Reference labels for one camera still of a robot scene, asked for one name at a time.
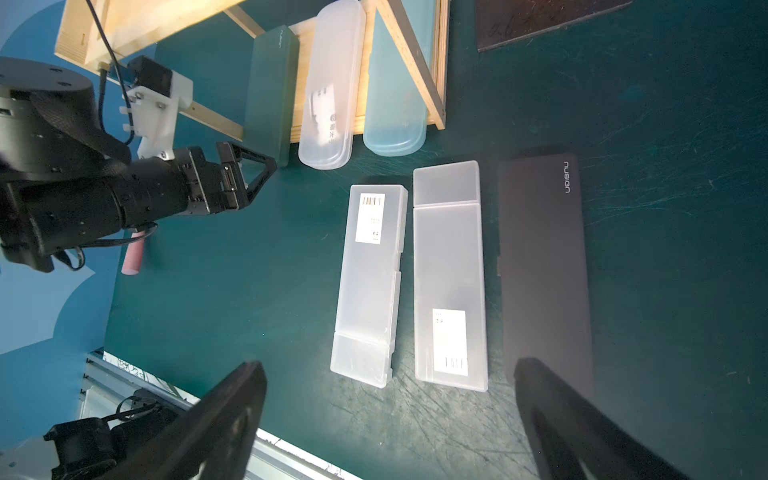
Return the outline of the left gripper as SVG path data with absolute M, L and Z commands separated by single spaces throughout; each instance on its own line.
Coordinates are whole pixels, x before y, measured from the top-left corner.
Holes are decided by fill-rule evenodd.
M 220 162 L 209 162 L 200 147 L 179 150 L 179 169 L 188 187 L 188 215 L 215 215 L 246 208 L 277 171 L 274 158 L 231 142 L 216 144 Z M 259 175 L 246 181 L 243 160 L 260 164 Z

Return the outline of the light blue pencil case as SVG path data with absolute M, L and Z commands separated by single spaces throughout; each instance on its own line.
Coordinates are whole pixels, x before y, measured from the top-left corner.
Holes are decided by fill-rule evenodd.
M 380 15 L 369 58 L 363 141 L 384 157 L 410 155 L 427 134 L 427 107 Z

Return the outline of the black pencil case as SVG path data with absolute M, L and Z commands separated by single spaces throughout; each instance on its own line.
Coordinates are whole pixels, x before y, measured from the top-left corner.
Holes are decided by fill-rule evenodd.
M 499 169 L 504 365 L 534 357 L 581 395 L 594 391 L 579 162 L 572 153 Z

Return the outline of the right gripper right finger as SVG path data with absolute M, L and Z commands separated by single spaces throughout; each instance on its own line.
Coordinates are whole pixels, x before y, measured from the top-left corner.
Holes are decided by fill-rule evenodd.
M 685 479 L 536 358 L 515 367 L 517 407 L 541 479 Z

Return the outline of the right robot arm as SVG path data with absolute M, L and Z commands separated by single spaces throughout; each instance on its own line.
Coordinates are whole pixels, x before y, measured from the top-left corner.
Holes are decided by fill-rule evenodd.
M 517 407 L 542 479 L 682 479 L 535 358 L 515 367 Z M 1 455 L 4 479 L 242 479 L 267 393 L 244 362 L 183 409 L 146 389 L 133 408 L 57 424 Z

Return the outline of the clear rounded pencil case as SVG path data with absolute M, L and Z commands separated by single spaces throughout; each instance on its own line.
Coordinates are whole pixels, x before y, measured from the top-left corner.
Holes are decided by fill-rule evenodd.
M 334 1 L 316 17 L 298 148 L 299 160 L 316 170 L 351 158 L 365 26 L 354 0 Z

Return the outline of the narrow frosted pencil case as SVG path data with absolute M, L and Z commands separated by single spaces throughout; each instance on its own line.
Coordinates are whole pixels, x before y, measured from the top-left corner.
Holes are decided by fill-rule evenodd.
M 417 379 L 488 390 L 478 162 L 413 172 L 414 353 Z

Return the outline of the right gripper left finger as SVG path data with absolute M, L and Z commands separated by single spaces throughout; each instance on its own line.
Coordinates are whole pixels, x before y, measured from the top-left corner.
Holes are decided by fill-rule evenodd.
M 105 479 L 242 479 L 266 398 L 259 361 L 232 371 Z

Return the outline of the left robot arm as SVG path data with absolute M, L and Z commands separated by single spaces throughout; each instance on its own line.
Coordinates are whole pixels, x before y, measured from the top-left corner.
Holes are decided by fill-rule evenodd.
M 86 248 L 117 245 L 113 234 L 151 235 L 159 220 L 248 207 L 276 161 L 231 142 L 220 160 L 199 147 L 173 158 L 134 160 L 101 129 L 93 83 L 50 64 L 1 60 L 1 252 L 10 262 L 77 271 Z

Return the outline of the wide frosted pencil case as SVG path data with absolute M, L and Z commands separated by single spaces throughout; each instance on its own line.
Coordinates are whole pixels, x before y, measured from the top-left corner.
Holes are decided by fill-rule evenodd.
M 408 191 L 350 189 L 330 370 L 384 388 L 392 377 Z

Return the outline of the wooden two-tier shelf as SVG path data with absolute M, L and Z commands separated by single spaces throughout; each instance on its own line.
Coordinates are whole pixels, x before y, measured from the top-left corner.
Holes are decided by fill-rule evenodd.
M 132 55 L 152 44 L 220 13 L 255 38 L 264 33 L 238 1 L 95 1 L 90 9 L 85 1 L 68 1 L 55 46 L 55 55 L 93 73 L 110 60 L 110 45 L 120 58 Z M 402 58 L 416 54 L 415 43 L 404 36 L 403 9 L 392 10 L 390 1 L 363 1 L 367 15 L 359 80 L 354 133 L 361 134 L 369 87 L 369 63 L 372 52 L 377 9 L 382 7 L 385 22 Z M 447 83 L 447 46 L 450 3 L 439 1 L 435 7 L 434 43 L 429 75 L 421 74 L 412 63 L 407 71 L 424 99 L 429 125 L 446 127 L 445 94 Z

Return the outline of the purple toy trowel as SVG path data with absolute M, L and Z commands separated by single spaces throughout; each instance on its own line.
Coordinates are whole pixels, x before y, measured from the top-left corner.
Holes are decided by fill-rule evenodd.
M 121 273 L 127 276 L 134 276 L 140 273 L 145 247 L 144 233 L 135 232 L 131 240 L 132 242 L 126 248 L 121 267 Z

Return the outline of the dark green pencil case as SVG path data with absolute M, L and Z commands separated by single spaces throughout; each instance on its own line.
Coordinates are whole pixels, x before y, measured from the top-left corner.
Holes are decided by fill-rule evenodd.
M 289 163 L 299 47 L 296 35 L 282 25 L 257 37 L 251 54 L 243 143 L 280 168 Z

